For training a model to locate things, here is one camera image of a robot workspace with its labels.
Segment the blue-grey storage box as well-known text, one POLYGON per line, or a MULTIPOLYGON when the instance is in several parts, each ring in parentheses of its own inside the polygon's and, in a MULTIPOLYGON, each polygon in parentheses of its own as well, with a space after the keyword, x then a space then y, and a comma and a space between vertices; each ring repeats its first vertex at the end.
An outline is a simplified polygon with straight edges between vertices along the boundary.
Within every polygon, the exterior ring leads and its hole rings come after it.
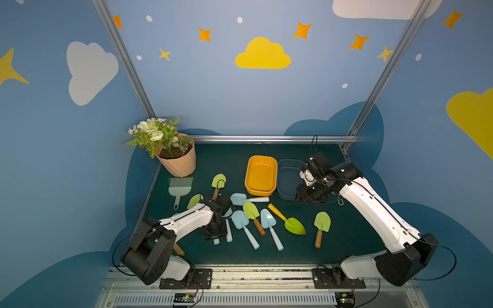
POLYGON ((278 162, 277 192, 281 199, 295 201, 297 188, 305 184, 300 172, 304 162, 295 159, 282 159, 278 162))

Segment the yellow storage box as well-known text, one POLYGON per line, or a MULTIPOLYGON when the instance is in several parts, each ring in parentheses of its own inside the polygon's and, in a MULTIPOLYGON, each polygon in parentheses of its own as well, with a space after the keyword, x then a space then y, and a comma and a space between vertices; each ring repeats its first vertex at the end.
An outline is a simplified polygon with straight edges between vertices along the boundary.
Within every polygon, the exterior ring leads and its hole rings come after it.
POLYGON ((277 187, 277 161, 273 157, 254 155, 247 164, 245 187, 253 196, 271 196, 277 187))

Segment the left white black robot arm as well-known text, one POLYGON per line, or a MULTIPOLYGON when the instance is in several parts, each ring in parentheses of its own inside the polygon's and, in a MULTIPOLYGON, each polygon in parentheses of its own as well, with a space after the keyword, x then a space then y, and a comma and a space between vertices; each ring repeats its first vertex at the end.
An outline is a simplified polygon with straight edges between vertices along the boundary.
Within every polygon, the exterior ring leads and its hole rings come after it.
POLYGON ((215 200, 200 200, 193 208, 170 218, 142 221, 130 236, 120 261, 147 286, 159 279, 189 282, 193 265, 180 256, 173 256, 173 247, 196 229, 206 241, 227 236, 226 215, 232 201, 226 195, 215 200))

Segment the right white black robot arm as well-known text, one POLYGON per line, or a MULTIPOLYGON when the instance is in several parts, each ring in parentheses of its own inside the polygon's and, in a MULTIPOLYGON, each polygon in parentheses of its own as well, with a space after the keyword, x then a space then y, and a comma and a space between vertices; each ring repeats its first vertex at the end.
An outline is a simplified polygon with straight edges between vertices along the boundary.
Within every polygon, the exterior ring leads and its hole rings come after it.
POLYGON ((358 278, 383 278, 400 287, 427 267, 438 240, 400 217, 354 164, 335 166, 323 153, 316 153, 305 161, 299 175, 304 183, 297 187, 297 203, 320 204, 330 194, 340 196, 358 210, 385 245, 378 253, 350 256, 333 264, 337 285, 358 278))

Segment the blue shovel lying sideways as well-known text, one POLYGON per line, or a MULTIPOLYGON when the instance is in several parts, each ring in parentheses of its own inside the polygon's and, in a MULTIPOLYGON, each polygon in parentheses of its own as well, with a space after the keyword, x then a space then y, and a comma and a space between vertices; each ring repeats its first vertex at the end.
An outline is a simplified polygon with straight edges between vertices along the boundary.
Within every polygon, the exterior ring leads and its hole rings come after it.
POLYGON ((246 202, 268 203, 270 201, 269 197, 248 198, 246 194, 237 193, 237 192, 233 193, 230 199, 231 202, 236 206, 242 206, 246 202))

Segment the green shovel front left corner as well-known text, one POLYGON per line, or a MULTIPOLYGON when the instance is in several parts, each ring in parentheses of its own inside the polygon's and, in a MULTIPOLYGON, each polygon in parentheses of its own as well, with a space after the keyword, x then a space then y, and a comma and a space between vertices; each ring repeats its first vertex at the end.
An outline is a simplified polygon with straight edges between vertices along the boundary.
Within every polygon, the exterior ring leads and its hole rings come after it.
POLYGON ((173 245, 173 250, 179 255, 179 256, 184 256, 185 253, 184 251, 181 249, 181 247, 176 243, 173 245))

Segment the green dustpan brush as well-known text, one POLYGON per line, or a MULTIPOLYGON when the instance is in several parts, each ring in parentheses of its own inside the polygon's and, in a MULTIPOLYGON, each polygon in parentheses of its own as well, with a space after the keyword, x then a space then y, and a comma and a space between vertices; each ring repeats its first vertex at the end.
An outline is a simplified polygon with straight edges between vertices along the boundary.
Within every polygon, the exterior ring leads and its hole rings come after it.
POLYGON ((173 209, 178 210, 180 200, 192 190, 193 177, 170 178, 168 192, 175 198, 173 209))

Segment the left controller board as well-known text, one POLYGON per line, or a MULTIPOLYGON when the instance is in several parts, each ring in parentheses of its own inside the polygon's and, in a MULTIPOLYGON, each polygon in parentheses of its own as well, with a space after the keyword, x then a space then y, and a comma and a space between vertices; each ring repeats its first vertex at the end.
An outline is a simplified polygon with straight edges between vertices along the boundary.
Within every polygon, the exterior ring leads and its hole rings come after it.
POLYGON ((173 305, 193 305, 196 303, 196 295, 191 293, 176 293, 173 295, 173 305))

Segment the controller board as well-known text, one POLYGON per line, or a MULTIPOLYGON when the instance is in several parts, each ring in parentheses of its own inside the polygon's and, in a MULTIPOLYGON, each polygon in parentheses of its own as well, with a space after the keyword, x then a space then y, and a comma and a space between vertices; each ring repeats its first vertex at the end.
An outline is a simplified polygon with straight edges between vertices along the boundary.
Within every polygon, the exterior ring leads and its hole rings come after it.
POLYGON ((173 295, 173 305, 193 305, 196 303, 196 295, 191 293, 176 293, 173 295))
POLYGON ((354 308, 355 294, 354 293, 336 293, 336 308, 354 308))

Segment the terracotta pot with flowers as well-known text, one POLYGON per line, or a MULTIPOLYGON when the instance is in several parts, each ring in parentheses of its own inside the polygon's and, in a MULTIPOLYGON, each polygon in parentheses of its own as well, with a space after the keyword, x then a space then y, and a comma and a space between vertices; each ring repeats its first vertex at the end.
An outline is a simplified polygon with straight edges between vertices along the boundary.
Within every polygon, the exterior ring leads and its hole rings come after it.
POLYGON ((148 118, 128 129, 132 137, 125 144, 144 149, 174 177, 184 178, 196 169, 194 140, 177 129, 179 118, 148 118))

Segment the right controller board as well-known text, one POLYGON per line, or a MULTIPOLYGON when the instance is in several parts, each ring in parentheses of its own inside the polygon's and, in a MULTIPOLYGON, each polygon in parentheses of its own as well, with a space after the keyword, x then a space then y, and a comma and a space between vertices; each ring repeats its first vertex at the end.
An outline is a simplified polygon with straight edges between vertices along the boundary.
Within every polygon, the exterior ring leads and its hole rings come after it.
POLYGON ((355 294, 354 293, 336 293, 336 308, 354 308, 355 294))

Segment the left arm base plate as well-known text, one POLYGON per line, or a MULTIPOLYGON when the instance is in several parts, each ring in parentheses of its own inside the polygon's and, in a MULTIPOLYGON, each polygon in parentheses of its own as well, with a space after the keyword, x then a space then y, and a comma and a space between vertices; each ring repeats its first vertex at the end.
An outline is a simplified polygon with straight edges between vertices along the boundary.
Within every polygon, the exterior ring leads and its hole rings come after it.
POLYGON ((162 278, 160 280, 160 290, 191 290, 196 289, 198 284, 204 290, 210 290, 213 278, 213 271, 209 268, 191 268, 182 280, 172 278, 162 278))

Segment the aluminium front rail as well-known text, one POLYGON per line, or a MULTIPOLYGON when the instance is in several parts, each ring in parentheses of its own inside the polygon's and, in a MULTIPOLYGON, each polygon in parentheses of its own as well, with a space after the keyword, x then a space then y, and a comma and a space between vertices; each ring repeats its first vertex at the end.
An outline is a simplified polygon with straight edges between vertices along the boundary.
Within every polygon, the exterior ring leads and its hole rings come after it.
POLYGON ((111 269, 96 307, 335 307, 336 293, 354 293, 355 307, 427 307, 416 282, 395 287, 378 278, 363 279, 365 289, 316 289, 312 264, 200 264, 213 271, 210 290, 160 290, 111 269), (193 305, 173 305, 173 295, 196 295, 193 305))

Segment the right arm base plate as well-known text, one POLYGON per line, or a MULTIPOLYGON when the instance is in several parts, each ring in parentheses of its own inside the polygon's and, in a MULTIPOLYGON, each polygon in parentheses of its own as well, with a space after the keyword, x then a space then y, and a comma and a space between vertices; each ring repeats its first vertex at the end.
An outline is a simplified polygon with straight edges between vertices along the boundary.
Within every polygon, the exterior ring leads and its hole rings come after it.
POLYGON ((363 279, 350 279, 340 268, 317 266, 311 270, 316 289, 365 289, 363 279))

